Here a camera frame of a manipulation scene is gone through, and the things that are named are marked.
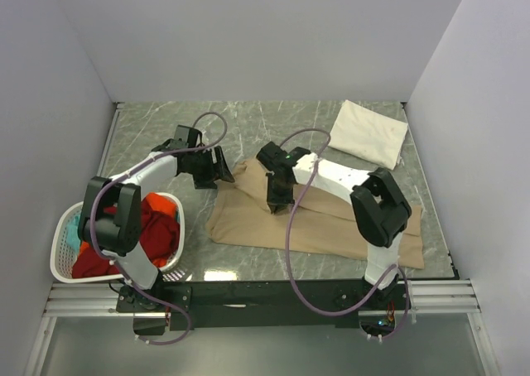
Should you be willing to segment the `beige t shirt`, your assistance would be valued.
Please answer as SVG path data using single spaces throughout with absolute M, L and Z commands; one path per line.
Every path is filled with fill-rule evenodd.
M 233 176 L 234 183 L 218 184 L 214 210 L 205 225 L 209 238 L 230 245 L 285 248 L 289 212 L 270 212 L 263 166 L 249 158 L 233 169 Z M 359 232 L 351 205 L 311 187 L 296 211 L 290 250 L 365 260 L 368 243 Z

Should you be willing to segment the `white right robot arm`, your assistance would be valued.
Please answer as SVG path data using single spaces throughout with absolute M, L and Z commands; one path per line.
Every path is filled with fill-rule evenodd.
M 388 268 L 398 265 L 398 249 L 412 215 L 390 171 L 356 170 L 302 147 L 286 152 L 274 142 L 262 147 L 257 160 L 266 170 L 267 206 L 273 214 L 296 203 L 296 185 L 320 189 L 352 205 L 358 230 L 368 242 L 364 301 L 374 309 L 385 307 L 398 273 Z

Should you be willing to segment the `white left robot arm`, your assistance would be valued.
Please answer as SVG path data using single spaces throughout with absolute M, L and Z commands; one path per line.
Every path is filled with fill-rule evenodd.
M 137 165 L 112 177 L 95 176 L 86 187 L 79 238 L 138 288 L 136 301 L 146 311 L 160 309 L 166 292 L 157 285 L 161 272 L 140 244 L 145 196 L 181 174 L 192 176 L 197 190 L 234 180 L 219 143 L 204 144 L 202 138 L 200 130 L 179 125 L 173 138 L 154 147 Z

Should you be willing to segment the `orange t shirt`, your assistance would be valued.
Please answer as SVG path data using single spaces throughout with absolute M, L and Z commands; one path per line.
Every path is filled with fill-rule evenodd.
M 140 243 L 159 268 L 179 247 L 181 226 L 176 219 L 177 211 L 178 206 L 173 201 L 153 192 L 142 201 Z

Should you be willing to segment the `red t shirt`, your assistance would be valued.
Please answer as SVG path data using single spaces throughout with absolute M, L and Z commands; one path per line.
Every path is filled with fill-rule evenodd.
M 151 263 L 159 268 L 178 249 L 180 225 L 175 218 L 156 211 L 142 214 L 140 244 Z M 72 267 L 74 279 L 118 274 L 115 266 L 102 259 L 87 242 L 81 244 L 79 256 Z

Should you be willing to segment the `folded white t shirt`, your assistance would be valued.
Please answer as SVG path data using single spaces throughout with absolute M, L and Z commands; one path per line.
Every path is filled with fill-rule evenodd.
M 408 124 L 345 100 L 330 131 L 329 146 L 393 170 Z

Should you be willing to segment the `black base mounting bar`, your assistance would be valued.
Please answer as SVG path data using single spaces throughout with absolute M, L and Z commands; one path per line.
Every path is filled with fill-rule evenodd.
M 369 285 L 361 279 L 302 280 L 297 282 L 303 296 L 324 311 L 342 311 L 360 301 Z M 332 325 L 336 328 L 359 328 L 360 311 L 392 314 L 404 311 L 406 289 L 396 282 L 389 291 L 376 291 L 356 312 L 344 316 L 323 316 L 311 311 L 296 296 L 289 281 L 165 282 L 154 297 L 180 307 L 195 328 Z M 161 305 L 123 286 L 116 303 L 119 315 L 134 316 L 134 331 L 163 335 L 186 330 L 187 319 L 179 311 Z M 161 313 L 162 320 L 151 318 Z

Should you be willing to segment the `teal t shirt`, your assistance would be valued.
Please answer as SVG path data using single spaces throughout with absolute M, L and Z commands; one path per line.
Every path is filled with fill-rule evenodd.
M 78 236 L 80 214 L 74 215 L 65 226 L 65 243 L 75 252 L 79 252 L 81 240 Z

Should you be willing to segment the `white perforated laundry basket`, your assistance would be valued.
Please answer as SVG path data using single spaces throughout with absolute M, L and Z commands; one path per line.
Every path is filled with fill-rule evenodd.
M 181 235 L 178 241 L 178 247 L 171 251 L 171 255 L 166 259 L 166 263 L 159 267 L 161 272 L 167 272 L 173 268 L 181 258 L 185 247 L 184 232 L 186 228 L 186 219 L 184 216 L 183 205 L 174 195 L 166 192 L 157 192 L 159 196 L 173 202 L 176 205 L 176 221 L 180 224 Z M 60 217 L 55 228 L 55 234 L 51 245 L 50 269 L 53 276 L 63 283 L 91 283 L 91 282 L 108 282 L 111 280 L 122 279 L 123 276 L 118 272 L 112 272 L 102 276 L 94 277 L 72 277 L 72 269 L 78 258 L 77 252 L 66 242 L 67 224 L 80 216 L 83 202 L 78 202 L 68 208 Z

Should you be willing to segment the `aluminium frame rail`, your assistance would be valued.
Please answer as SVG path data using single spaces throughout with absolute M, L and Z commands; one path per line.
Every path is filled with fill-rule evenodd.
M 411 280 L 408 283 L 413 315 L 480 313 L 475 290 L 469 280 Z M 54 283 L 49 293 L 46 317 L 134 317 L 116 310 L 118 294 L 103 283 Z

